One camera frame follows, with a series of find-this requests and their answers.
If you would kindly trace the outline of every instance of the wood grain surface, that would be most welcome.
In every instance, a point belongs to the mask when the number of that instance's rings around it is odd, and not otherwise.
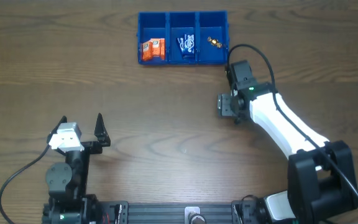
[[[88,193],[102,200],[230,202],[286,189],[287,160],[267,133],[218,118],[222,66],[137,63],[139,11],[221,9],[231,45],[265,52],[289,107],[351,146],[358,181],[358,1],[0,0],[0,187],[63,115],[87,140],[100,112],[112,147],[91,157]],[[267,81],[257,54],[233,61],[245,58]],[[49,151],[9,184],[2,202],[16,223],[40,223],[45,172],[58,161]],[[332,221],[358,222],[358,210]]]

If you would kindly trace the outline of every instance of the gray cylindrical joint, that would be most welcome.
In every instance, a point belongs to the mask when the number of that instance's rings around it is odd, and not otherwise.
[[[189,223],[190,224],[206,224],[205,219],[196,212],[189,213]]]

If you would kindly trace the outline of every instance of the wooden tabletop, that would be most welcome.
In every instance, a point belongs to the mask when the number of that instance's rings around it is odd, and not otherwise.
[[[350,145],[358,182],[358,1],[0,0],[0,187],[35,159],[66,115],[92,139],[98,113],[112,147],[91,157],[88,193],[129,202],[230,202],[287,187],[287,159],[267,133],[219,119],[223,66],[137,63],[139,11],[228,11],[231,45],[272,63],[287,105]],[[258,81],[263,60],[248,59]],[[3,196],[16,223],[40,223],[49,151]],[[358,210],[332,219],[358,222]],[[0,214],[0,223],[5,223]]]

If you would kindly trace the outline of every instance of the blue plastic bin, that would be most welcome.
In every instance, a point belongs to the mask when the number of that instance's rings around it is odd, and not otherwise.
[[[230,41],[227,11],[140,12],[138,19],[137,58],[142,65],[217,65],[227,62]],[[183,58],[177,38],[189,33],[195,35],[195,56]],[[223,47],[212,46],[208,37],[218,39]],[[142,61],[142,43],[151,38],[165,38],[165,60],[154,57]]]

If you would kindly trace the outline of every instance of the orange snack wrapper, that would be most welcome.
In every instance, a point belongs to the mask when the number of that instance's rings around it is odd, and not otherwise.
[[[165,60],[165,39],[160,39],[160,57],[162,60]]]
[[[160,39],[151,38],[150,40],[153,42],[153,57],[159,57],[160,56]]]
[[[146,41],[142,44],[142,61],[148,61],[153,58],[153,43]]]

